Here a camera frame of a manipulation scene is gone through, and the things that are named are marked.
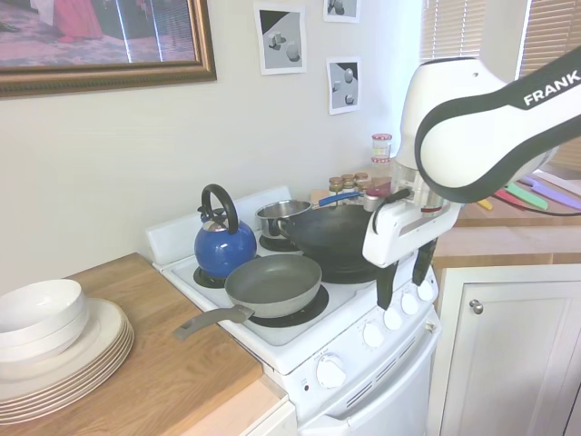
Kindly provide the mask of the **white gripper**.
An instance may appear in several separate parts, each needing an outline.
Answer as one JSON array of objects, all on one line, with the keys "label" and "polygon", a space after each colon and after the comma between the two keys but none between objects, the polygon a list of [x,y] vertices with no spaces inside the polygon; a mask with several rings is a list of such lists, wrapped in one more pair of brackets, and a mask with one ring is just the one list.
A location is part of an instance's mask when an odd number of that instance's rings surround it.
[{"label": "white gripper", "polygon": [[442,210],[430,216],[406,201],[384,205],[371,215],[362,254],[368,262],[386,267],[377,274],[378,307],[387,310],[391,304],[397,261],[417,249],[412,282],[416,286],[424,282],[436,250],[436,239],[453,227],[458,215],[458,203],[445,202]]}]

